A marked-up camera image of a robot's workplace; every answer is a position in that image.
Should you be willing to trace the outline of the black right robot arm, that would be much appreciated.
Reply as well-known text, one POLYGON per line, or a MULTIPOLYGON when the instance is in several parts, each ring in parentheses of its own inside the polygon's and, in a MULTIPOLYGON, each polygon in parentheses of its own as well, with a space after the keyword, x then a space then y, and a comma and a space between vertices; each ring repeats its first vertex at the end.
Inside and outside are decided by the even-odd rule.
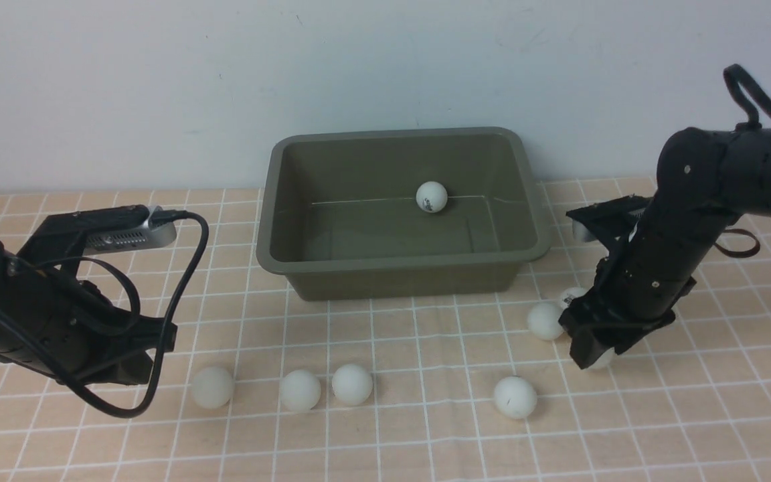
POLYGON ((771 129, 683 129, 663 147, 656 183, 652 196, 567 213, 608 249, 593 286, 560 318, 583 370, 673 323, 718 238, 746 214, 771 218, 771 129))

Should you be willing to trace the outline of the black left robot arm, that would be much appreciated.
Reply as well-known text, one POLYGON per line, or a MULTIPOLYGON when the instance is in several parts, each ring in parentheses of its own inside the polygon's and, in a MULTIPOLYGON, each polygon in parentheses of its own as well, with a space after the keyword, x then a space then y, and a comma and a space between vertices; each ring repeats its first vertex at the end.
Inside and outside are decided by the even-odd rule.
POLYGON ((146 384, 150 349, 172 351, 177 327, 117 308, 92 282, 77 279, 80 257, 135 250, 174 238, 154 210, 120 206, 47 217, 24 247, 0 241, 0 310, 82 384, 146 384))

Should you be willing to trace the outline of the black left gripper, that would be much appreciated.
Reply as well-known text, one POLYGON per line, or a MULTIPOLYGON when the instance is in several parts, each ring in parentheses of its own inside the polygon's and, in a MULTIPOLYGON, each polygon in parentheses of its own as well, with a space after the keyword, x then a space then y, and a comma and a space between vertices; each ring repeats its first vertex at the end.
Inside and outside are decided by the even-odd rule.
POLYGON ((55 306, 40 343, 82 384, 145 385, 156 366, 148 351, 175 349, 177 326, 117 308, 88 281, 53 282, 55 306))

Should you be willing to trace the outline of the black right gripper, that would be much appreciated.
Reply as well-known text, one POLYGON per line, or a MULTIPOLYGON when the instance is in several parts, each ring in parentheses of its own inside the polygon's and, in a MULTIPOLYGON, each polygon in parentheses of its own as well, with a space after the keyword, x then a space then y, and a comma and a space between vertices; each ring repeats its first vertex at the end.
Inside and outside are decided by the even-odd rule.
POLYGON ((570 357, 587 370, 608 349, 622 354, 677 319, 674 307, 695 281, 697 259, 619 258, 604 264, 596 284, 565 309, 570 357))

